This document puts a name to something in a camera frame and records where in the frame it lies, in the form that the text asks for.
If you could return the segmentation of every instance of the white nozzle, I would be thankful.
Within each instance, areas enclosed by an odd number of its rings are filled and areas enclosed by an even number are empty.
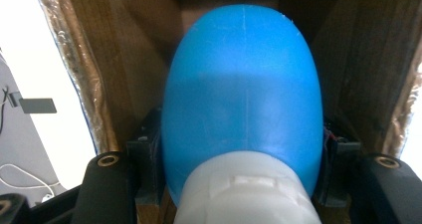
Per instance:
[[[198,166],[183,187],[176,224],[320,223],[296,174],[268,154],[229,152]]]

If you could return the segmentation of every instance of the white cable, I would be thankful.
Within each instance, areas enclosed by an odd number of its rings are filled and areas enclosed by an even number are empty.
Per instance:
[[[29,173],[29,172],[27,172],[27,171],[25,171],[24,169],[22,169],[22,168],[20,168],[20,167],[18,167],[18,166],[16,166],[15,164],[11,164],[11,163],[7,163],[7,164],[4,164],[4,165],[2,165],[2,166],[0,166],[0,170],[1,169],[3,169],[4,167],[7,167],[7,166],[10,166],[10,167],[14,167],[14,168],[16,168],[16,169],[18,169],[19,171],[21,171],[21,172],[23,172],[24,174],[26,174],[26,175],[28,175],[28,176],[30,176],[30,177],[32,177],[32,178],[34,178],[35,180],[37,180],[37,181],[39,181],[41,184],[43,184],[42,186],[14,186],[14,185],[11,185],[11,184],[9,184],[9,183],[7,183],[1,176],[0,176],[0,181],[1,182],[3,182],[3,184],[5,184],[6,186],[8,186],[8,187],[11,187],[11,188],[16,188],[16,189],[34,189],[34,188],[48,188],[49,190],[50,190],[50,192],[52,193],[52,196],[54,197],[55,196],[55,193],[54,193],[54,191],[53,191],[53,189],[52,189],[52,187],[53,186],[57,186],[57,185],[59,185],[60,184],[60,182],[56,182],[56,183],[54,183],[54,184],[51,184],[51,185],[48,185],[47,183],[45,183],[43,180],[41,180],[40,178],[38,178],[38,177],[36,177],[35,175],[33,175],[33,174],[31,174],[31,173]]]

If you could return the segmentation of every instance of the white cap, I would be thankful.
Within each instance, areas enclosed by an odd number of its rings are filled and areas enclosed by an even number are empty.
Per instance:
[[[320,223],[297,175],[268,154],[236,151],[198,166],[183,187],[176,224]]]

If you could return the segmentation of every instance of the white plastic fitting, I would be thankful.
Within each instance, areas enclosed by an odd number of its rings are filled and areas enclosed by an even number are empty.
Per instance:
[[[183,187],[176,224],[320,223],[297,175],[268,154],[235,151],[199,165]]]

